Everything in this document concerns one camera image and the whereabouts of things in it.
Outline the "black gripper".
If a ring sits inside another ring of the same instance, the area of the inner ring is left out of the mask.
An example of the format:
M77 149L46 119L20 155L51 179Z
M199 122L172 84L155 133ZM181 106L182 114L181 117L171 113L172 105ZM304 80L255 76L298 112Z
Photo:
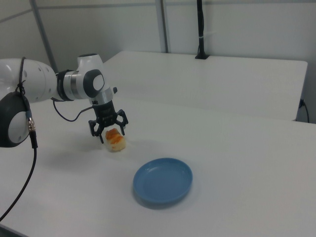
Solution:
M104 144L102 132L105 126L113 124L118 125L122 135L125 135L124 130L128 124L128 119L124 110L120 109L116 112L112 101L105 104L96 104L96 102L93 102L92 108L95 112L96 120L89 120L88 124L93 137L99 137L101 143Z

